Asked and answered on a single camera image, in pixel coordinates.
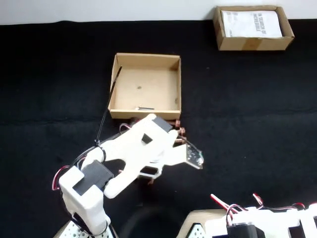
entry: white plastic part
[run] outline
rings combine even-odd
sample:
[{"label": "white plastic part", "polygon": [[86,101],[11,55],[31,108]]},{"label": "white plastic part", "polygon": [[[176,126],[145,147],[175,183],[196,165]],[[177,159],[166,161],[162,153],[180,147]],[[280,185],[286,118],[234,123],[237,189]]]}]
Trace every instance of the white plastic part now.
[{"label": "white plastic part", "polygon": [[[84,177],[84,174],[75,166],[59,179],[67,210],[72,215],[77,213],[93,234],[100,234],[107,224],[110,224],[110,218],[103,208],[103,195],[114,198],[139,175],[150,176],[140,173],[145,166],[157,168],[158,172],[150,176],[156,179],[164,165],[183,162],[191,164],[187,161],[186,145],[173,147],[178,136],[177,131],[173,129],[166,132],[153,121],[155,118],[155,114],[149,114],[116,139],[100,145],[106,152],[106,161],[121,159],[125,162],[123,172],[111,179],[103,192],[93,185],[80,196],[73,186]],[[151,139],[150,143],[142,141],[144,134]],[[87,154],[82,169],[94,160],[104,161],[104,154],[100,148],[95,148]]]},{"label": "white plastic part", "polygon": [[[316,207],[297,211],[295,209],[274,213],[269,210],[248,208],[249,211],[233,215],[233,224],[251,223],[261,229],[266,238],[290,238],[289,228],[297,227],[302,223],[306,238],[316,238],[317,228],[314,216],[317,215]],[[227,235],[226,219],[208,220],[205,223],[206,235],[209,238]]]},{"label": "white plastic part", "polygon": [[75,166],[60,177],[59,185],[63,192],[63,200],[66,209],[72,215],[77,213],[93,234],[100,234],[107,224],[110,225],[110,218],[104,211],[104,194],[93,185],[82,196],[79,195],[73,186],[83,177],[84,174]]},{"label": "white plastic part", "polygon": [[[124,170],[105,186],[104,195],[107,198],[114,198],[122,192],[140,175],[141,169],[145,166],[158,169],[158,173],[152,177],[156,179],[165,164],[175,165],[186,162],[186,146],[173,148],[178,136],[177,131],[171,130],[167,133],[153,121],[155,118],[155,114],[149,114],[116,139],[100,145],[106,152],[106,161],[121,159],[125,162]],[[150,143],[146,144],[142,141],[144,134],[151,138]],[[95,148],[87,154],[82,167],[91,164],[94,160],[99,162],[104,160],[100,148]]]},{"label": "white plastic part", "polygon": [[[75,223],[69,222],[65,227],[64,231],[60,234],[59,238],[91,238],[90,235],[85,232],[80,231],[78,226]],[[106,231],[95,238],[115,238],[110,230],[107,227]]]}]

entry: copper standoff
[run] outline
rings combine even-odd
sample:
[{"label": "copper standoff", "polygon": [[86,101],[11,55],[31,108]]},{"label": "copper standoff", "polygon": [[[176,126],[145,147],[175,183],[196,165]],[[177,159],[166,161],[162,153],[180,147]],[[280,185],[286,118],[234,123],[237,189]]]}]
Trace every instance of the copper standoff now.
[{"label": "copper standoff", "polygon": [[180,127],[180,120],[168,120],[167,122],[176,128]]},{"label": "copper standoff", "polygon": [[178,132],[179,135],[185,135],[186,130],[185,130],[185,128],[180,127],[179,130],[177,130],[177,132]]},{"label": "copper standoff", "polygon": [[175,140],[175,143],[176,143],[176,144],[185,144],[186,141],[183,140],[183,139],[176,139],[176,140]]}]

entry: red wire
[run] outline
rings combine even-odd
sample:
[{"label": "red wire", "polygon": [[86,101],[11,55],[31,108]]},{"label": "red wire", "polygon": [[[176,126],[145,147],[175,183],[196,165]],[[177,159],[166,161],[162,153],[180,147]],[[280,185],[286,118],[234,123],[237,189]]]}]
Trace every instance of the red wire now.
[{"label": "red wire", "polygon": [[64,169],[67,169],[69,168],[69,165],[64,165],[63,167],[61,167],[57,172],[56,174],[54,175],[54,178],[53,178],[53,181],[52,181],[52,190],[53,191],[56,191],[56,190],[59,190],[59,187],[57,187],[57,177],[59,175],[59,173],[64,170]]},{"label": "red wire", "polygon": [[305,205],[301,202],[296,202],[292,206],[294,206],[294,205],[302,206],[304,209],[306,209]]},{"label": "red wire", "polygon": [[[222,200],[220,200],[218,197],[216,197],[214,194],[210,194],[210,198],[213,199],[216,203],[218,203],[224,210],[228,210],[229,205],[226,204],[225,202],[223,202]],[[238,213],[238,211],[236,209],[232,209],[233,212]]]}]

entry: brown cardboard box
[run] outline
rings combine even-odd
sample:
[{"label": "brown cardboard box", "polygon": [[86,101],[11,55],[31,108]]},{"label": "brown cardboard box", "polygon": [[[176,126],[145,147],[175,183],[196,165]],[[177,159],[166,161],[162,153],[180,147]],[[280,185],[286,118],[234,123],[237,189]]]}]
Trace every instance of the brown cardboard box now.
[{"label": "brown cardboard box", "polygon": [[[222,22],[222,10],[227,11],[276,11],[282,38],[251,38],[226,37]],[[293,41],[294,33],[287,20],[285,12],[280,6],[218,6],[213,16],[213,25],[216,32],[218,49],[220,51],[284,51]]]},{"label": "brown cardboard box", "polygon": [[[117,53],[111,84],[120,68],[109,105],[112,118],[144,118],[155,113],[166,120],[181,114],[180,56]],[[137,107],[154,108],[138,110]]]}]

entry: cardboard box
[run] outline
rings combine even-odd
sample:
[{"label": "cardboard box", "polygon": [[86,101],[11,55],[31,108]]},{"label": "cardboard box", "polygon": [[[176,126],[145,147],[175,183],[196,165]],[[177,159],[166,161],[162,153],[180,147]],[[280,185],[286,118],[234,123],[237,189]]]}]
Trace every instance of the cardboard box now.
[{"label": "cardboard box", "polygon": [[[252,38],[226,37],[222,21],[222,10],[227,11],[276,11],[283,37],[281,38]],[[218,49],[220,51],[283,51],[293,41],[294,33],[280,6],[218,6],[213,16]]]},{"label": "cardboard box", "polygon": [[[144,118],[155,113],[166,120],[181,114],[180,56],[117,53],[111,84],[122,66],[109,105],[114,119]],[[137,107],[154,108],[138,110]]]}]

